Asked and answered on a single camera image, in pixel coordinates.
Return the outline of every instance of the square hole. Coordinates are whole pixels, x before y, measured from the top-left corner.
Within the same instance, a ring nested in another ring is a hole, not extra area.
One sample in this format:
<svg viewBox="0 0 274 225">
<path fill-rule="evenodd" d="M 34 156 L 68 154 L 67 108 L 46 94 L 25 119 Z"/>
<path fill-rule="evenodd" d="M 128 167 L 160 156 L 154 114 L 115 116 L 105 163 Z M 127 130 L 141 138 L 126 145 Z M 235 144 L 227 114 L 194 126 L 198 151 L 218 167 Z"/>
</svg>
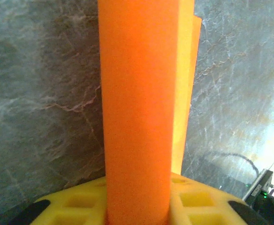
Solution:
<svg viewBox="0 0 274 225">
<path fill-rule="evenodd" d="M 87 221 L 87 216 L 82 215 L 63 215 L 55 217 L 51 225 L 83 225 Z"/>
<path fill-rule="evenodd" d="M 190 192 L 180 194 L 184 207 L 214 206 L 211 196 L 207 192 Z"/>
<path fill-rule="evenodd" d="M 66 203 L 66 207 L 92 208 L 96 203 L 97 197 L 94 195 L 73 195 Z"/>
<path fill-rule="evenodd" d="M 189 215 L 192 225 L 227 225 L 223 217 L 218 214 L 195 214 Z"/>
</svg>

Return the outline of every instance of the orange foam sheet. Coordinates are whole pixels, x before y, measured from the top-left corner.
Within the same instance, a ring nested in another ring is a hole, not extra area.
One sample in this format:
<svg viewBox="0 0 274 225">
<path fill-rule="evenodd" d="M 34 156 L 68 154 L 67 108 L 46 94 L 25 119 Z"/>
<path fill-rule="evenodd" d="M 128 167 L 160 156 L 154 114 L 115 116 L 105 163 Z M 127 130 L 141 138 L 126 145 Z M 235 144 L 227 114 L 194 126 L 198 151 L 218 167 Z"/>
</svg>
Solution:
<svg viewBox="0 0 274 225">
<path fill-rule="evenodd" d="M 188 116 L 192 95 L 195 66 L 197 62 L 198 41 L 201 28 L 201 18 L 194 16 L 182 20 L 179 31 L 178 70 L 175 89 L 175 117 L 172 148 L 173 173 L 181 174 L 185 149 Z"/>
<path fill-rule="evenodd" d="M 190 2 L 98 1 L 110 225 L 167 224 L 179 24 Z"/>
</svg>

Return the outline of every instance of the black rubber piece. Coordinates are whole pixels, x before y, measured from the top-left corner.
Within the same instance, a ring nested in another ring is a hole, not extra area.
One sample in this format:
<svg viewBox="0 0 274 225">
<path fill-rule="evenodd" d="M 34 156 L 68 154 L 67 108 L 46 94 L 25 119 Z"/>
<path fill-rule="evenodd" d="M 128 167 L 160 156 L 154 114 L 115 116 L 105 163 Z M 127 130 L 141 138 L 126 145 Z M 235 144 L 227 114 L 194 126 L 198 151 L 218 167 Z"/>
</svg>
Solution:
<svg viewBox="0 0 274 225">
<path fill-rule="evenodd" d="M 269 225 L 269 223 L 249 206 L 229 201 L 230 206 L 247 223 L 247 225 Z"/>
<path fill-rule="evenodd" d="M 31 224 L 49 205 L 50 201 L 45 199 L 29 205 L 8 225 L 29 225 Z"/>
<path fill-rule="evenodd" d="M 271 225 L 274 225 L 274 197 L 259 195 L 255 201 L 253 209 L 258 212 Z"/>
</svg>

